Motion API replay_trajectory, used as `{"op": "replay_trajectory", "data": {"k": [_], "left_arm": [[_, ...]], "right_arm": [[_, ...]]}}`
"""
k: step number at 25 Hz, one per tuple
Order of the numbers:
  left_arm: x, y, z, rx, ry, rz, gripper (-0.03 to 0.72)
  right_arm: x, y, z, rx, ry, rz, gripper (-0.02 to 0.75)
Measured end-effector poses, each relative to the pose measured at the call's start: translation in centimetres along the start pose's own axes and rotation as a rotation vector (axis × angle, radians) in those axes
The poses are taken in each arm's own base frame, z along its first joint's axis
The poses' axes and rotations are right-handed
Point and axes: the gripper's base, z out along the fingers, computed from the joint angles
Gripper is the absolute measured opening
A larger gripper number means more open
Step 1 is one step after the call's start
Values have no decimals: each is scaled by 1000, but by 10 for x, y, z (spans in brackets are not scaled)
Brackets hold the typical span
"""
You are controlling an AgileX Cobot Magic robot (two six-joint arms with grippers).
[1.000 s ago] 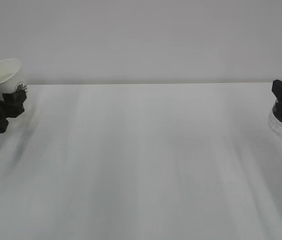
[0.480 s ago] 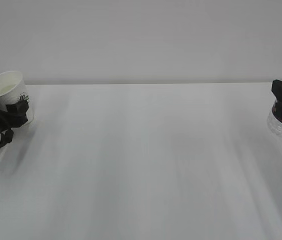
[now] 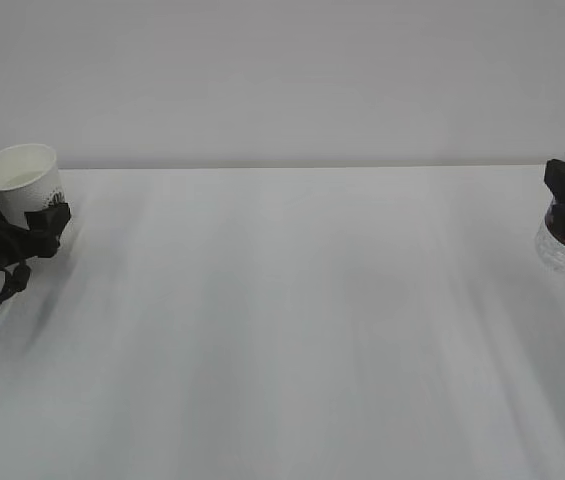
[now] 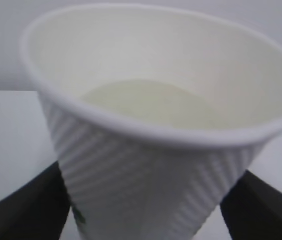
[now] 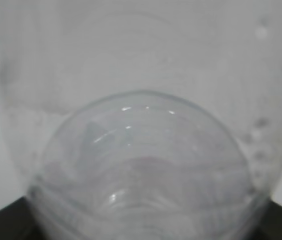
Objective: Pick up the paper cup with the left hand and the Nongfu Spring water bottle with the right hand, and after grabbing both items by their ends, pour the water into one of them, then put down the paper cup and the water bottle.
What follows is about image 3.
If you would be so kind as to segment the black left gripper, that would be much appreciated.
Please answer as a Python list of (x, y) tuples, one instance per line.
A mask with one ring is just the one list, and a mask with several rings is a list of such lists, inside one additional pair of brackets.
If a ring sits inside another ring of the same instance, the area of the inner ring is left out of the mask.
[(30, 278), (26, 258), (52, 258), (71, 219), (66, 202), (43, 210), (26, 212), (26, 228), (10, 225), (0, 213), (0, 272), (4, 274), (5, 295), (23, 291)]

